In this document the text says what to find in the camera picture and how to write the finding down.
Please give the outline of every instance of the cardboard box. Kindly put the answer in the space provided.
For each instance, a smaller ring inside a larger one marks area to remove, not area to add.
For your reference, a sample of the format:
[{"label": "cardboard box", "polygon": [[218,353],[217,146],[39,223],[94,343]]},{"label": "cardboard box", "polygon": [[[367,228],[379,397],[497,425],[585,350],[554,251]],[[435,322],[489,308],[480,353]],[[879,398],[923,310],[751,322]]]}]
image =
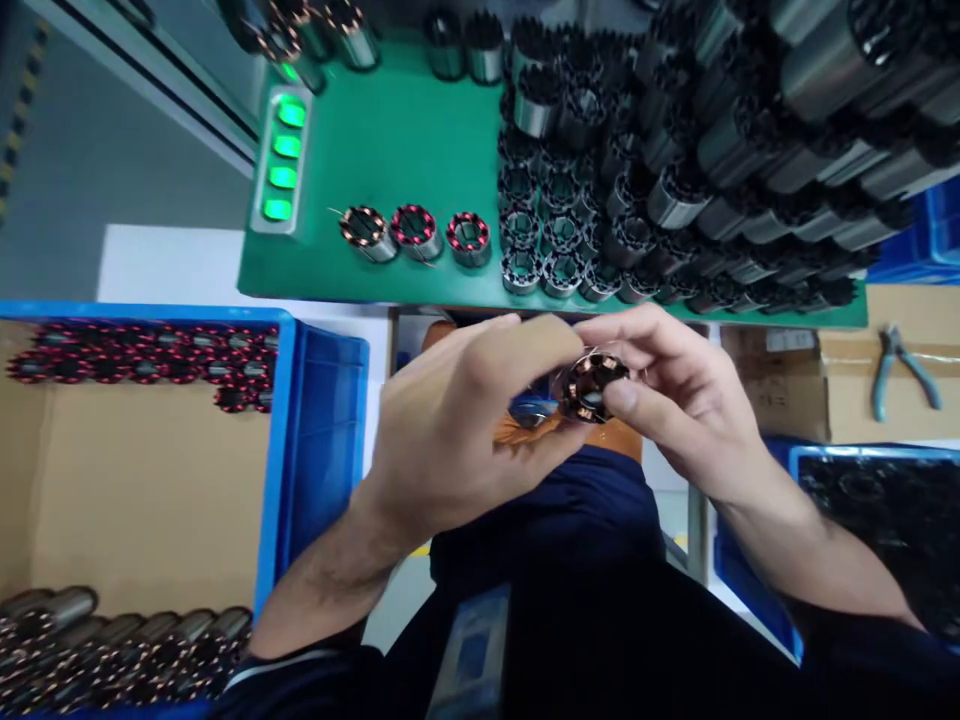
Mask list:
[{"label": "cardboard box", "polygon": [[[868,285],[867,302],[870,326],[856,332],[722,328],[764,433],[829,444],[960,437],[960,287]],[[887,384],[887,421],[873,419],[879,331],[891,323],[934,377],[943,410],[929,407],[898,360]]]},{"label": "cardboard box", "polygon": [[[0,322],[0,367],[32,332]],[[270,416],[213,394],[0,376],[0,598],[78,584],[107,616],[251,606]]]}]

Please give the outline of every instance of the forearm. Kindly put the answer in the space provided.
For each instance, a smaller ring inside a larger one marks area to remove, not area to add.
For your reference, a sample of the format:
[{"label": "forearm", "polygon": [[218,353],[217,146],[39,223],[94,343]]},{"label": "forearm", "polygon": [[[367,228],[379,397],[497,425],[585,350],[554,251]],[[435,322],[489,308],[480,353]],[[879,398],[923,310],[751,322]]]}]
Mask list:
[{"label": "forearm", "polygon": [[251,654],[280,657],[363,620],[408,553],[379,523],[351,506],[277,583],[254,629]]},{"label": "forearm", "polygon": [[773,458],[758,458],[742,480],[752,488],[742,501],[715,505],[771,587],[828,610],[921,627],[873,551],[824,517]]}]

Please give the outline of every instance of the blue storage bin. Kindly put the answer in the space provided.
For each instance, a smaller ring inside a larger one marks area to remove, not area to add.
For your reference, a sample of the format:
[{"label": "blue storage bin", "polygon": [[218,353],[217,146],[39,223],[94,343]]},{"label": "blue storage bin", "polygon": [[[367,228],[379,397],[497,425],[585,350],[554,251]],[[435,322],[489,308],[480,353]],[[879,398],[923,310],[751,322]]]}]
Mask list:
[{"label": "blue storage bin", "polygon": [[[803,457],[864,457],[904,460],[957,460],[960,453],[913,445],[813,445],[805,440],[785,437],[764,438],[767,449],[794,482],[800,481]],[[722,518],[717,520],[713,540],[714,569],[717,576],[739,597],[750,612],[799,661],[803,642],[777,596],[764,585],[750,567],[736,537]]]},{"label": "blue storage bin", "polygon": [[[256,563],[256,584],[251,588],[255,613],[259,614],[297,554],[346,508],[362,472],[369,364],[369,347],[364,340],[340,337],[307,326],[284,310],[267,308],[0,302],[0,319],[279,328],[259,554],[250,558],[251,566]],[[206,387],[210,419],[216,422],[220,418],[213,405],[215,388]],[[208,703],[194,702],[82,711],[73,717],[195,718],[202,717],[207,709]]]},{"label": "blue storage bin", "polygon": [[883,244],[872,283],[960,284],[960,178],[914,198],[914,226]]}]

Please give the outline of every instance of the pliers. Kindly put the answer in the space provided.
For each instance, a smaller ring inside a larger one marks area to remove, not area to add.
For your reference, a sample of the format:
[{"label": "pliers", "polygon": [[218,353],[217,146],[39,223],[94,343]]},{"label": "pliers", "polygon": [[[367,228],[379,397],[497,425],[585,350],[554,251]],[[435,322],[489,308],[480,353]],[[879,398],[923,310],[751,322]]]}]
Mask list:
[{"label": "pliers", "polygon": [[943,409],[940,399],[940,390],[927,369],[904,346],[900,338],[900,330],[896,325],[888,325],[880,331],[880,342],[883,345],[883,355],[880,357],[880,366],[877,368],[877,377],[873,382],[873,419],[877,422],[887,421],[887,409],[884,406],[887,397],[887,381],[895,358],[903,360],[903,364],[910,368],[920,381],[923,394],[927,396],[927,403],[934,410]]}]

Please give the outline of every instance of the green workbench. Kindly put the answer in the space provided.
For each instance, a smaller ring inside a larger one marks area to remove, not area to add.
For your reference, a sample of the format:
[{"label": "green workbench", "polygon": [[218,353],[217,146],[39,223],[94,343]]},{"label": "green workbench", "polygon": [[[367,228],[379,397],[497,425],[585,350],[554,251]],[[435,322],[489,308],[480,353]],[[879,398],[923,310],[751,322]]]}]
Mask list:
[{"label": "green workbench", "polygon": [[[385,42],[382,50],[381,66],[369,74],[327,65],[329,85],[314,102],[308,128],[301,178],[305,195],[295,233],[263,235],[248,227],[238,289],[255,297],[297,300],[571,313],[625,309],[616,297],[592,304],[579,293],[556,300],[539,290],[519,297],[503,288],[496,188],[502,86],[480,87],[469,77],[441,82],[431,74],[422,46],[414,43]],[[376,265],[340,235],[337,212],[351,205],[376,208],[389,223],[396,208],[407,203],[430,211],[438,232],[456,212],[479,214],[490,226],[490,263],[468,270],[445,248],[432,262],[435,267],[402,255]],[[867,325],[866,296],[860,290],[853,305],[817,315],[696,315],[682,304],[668,309],[683,319],[859,328]]]}]

